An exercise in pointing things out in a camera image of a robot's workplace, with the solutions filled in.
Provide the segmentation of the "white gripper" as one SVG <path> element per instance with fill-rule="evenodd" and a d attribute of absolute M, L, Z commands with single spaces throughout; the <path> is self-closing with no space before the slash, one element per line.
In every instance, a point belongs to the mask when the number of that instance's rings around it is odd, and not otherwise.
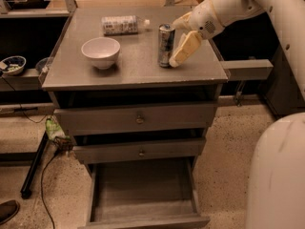
<path fill-rule="evenodd" d="M 204 0 L 192 12 L 175 19 L 173 25 L 178 30 L 192 30 L 181 35 L 178 46 L 173 51 L 170 65 L 174 68 L 180 66 L 199 49 L 202 38 L 213 38 L 225 29 L 218 19 L 212 0 Z"/>

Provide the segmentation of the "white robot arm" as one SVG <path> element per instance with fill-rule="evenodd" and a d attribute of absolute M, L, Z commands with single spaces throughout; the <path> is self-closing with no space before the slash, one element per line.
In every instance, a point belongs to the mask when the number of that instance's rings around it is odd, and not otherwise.
<path fill-rule="evenodd" d="M 204 0 L 173 21 L 182 34 L 170 58 L 177 67 L 233 22 L 267 13 L 305 98 L 304 0 Z M 245 229 L 305 229 L 305 113 L 274 122 L 254 149 Z"/>

